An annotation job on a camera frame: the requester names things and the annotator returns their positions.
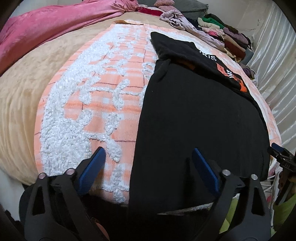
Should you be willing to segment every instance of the pile of clothes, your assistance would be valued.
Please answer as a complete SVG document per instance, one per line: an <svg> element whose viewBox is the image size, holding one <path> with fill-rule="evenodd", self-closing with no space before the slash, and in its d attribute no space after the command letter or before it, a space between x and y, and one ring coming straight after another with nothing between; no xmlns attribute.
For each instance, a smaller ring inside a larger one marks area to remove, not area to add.
<svg viewBox="0 0 296 241"><path fill-rule="evenodd" d="M244 34L211 13L197 19L185 17L174 4L173 0L157 0L154 7L139 5L136 11L159 16L160 20L177 29L186 30L210 46L225 52L236 62L245 59L243 63L246 64L251 59L251 41Z"/></svg>

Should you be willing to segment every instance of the blue gripper pad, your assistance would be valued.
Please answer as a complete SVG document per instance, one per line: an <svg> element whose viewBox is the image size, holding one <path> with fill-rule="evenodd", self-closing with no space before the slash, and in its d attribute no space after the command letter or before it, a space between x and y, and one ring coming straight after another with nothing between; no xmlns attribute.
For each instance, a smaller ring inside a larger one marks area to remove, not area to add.
<svg viewBox="0 0 296 241"><path fill-rule="evenodd" d="M281 147L281 146L279 146L279 145L276 144L276 143L272 143L272 144L271 144L271 147L272 147L274 150L278 151L279 153L283 153L283 152L284 152L284 148Z"/></svg>
<svg viewBox="0 0 296 241"><path fill-rule="evenodd" d="M103 148L101 148L97 154L94 156L92 161L84 169L83 173L80 175L78 180L79 189L77 190L78 195L85 195L91 189L99 171L105 164L106 153Z"/></svg>
<svg viewBox="0 0 296 241"><path fill-rule="evenodd" d="M220 181L197 148L192 151L192 161L209 192L220 196Z"/></svg>

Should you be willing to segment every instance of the gray pillow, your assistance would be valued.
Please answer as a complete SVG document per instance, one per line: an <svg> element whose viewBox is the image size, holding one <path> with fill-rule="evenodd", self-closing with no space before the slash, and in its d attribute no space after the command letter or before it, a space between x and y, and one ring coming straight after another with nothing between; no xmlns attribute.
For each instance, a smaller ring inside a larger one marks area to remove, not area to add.
<svg viewBox="0 0 296 241"><path fill-rule="evenodd" d="M139 4L145 4L152 7L156 0L138 0ZM174 7L178 9L185 17L198 19L205 16L209 5L201 3L197 0L174 0Z"/></svg>

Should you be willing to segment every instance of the white floor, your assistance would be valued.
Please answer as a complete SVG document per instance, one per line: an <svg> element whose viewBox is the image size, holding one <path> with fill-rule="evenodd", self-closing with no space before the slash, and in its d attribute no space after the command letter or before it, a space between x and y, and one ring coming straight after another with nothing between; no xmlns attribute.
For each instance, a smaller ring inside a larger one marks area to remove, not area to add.
<svg viewBox="0 0 296 241"><path fill-rule="evenodd" d="M0 203L14 220L20 220L18 207L24 188L21 182L12 179L0 169Z"/></svg>

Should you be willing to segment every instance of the sheer curtain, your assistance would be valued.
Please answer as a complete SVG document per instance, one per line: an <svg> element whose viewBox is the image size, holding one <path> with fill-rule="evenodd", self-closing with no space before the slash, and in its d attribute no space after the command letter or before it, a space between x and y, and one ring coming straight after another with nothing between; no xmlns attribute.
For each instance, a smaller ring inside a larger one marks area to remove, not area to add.
<svg viewBox="0 0 296 241"><path fill-rule="evenodd" d="M270 0L265 20L253 34L255 53L248 66L258 74L258 90L269 105L282 138L296 148L296 33Z"/></svg>

